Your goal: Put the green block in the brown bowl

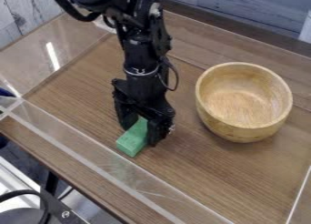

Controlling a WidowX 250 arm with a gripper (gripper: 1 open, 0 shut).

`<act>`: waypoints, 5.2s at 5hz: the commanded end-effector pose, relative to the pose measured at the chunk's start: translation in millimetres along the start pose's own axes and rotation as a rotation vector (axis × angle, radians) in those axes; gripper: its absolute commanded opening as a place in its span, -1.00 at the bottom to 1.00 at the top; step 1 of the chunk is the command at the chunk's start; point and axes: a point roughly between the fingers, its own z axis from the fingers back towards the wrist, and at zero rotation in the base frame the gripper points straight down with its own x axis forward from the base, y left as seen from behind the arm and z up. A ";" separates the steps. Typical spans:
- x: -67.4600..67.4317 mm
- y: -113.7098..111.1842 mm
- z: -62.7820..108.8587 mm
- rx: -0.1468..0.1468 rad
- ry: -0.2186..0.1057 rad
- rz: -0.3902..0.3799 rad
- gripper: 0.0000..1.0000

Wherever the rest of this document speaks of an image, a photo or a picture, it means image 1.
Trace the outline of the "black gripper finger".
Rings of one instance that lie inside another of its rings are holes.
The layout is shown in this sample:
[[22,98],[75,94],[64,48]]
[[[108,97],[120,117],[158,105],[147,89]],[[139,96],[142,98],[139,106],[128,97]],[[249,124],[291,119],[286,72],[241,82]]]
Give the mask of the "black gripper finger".
[[155,146],[174,128],[174,116],[150,116],[147,118],[147,144]]
[[115,112],[120,127],[128,130],[139,120],[139,115],[132,105],[115,99]]

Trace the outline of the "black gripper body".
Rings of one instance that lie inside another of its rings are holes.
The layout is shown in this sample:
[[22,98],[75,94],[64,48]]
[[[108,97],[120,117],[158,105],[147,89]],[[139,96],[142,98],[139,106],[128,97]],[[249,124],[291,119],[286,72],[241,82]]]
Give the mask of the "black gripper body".
[[170,69],[156,67],[151,71],[139,71],[126,67],[126,78],[114,79],[114,99],[131,104],[139,117],[174,116],[175,110],[167,100],[167,92],[177,88],[169,86]]

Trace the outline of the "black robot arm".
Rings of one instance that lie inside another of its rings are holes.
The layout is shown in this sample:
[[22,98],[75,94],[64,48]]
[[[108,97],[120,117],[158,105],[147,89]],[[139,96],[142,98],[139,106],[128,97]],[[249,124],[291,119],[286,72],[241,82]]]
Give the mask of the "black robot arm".
[[82,22],[102,18],[116,31],[124,51],[126,77],[114,79],[115,112],[122,128],[147,120],[147,144],[156,145],[174,126],[175,109],[167,100],[170,73],[177,71],[167,52],[171,35],[159,0],[55,0]]

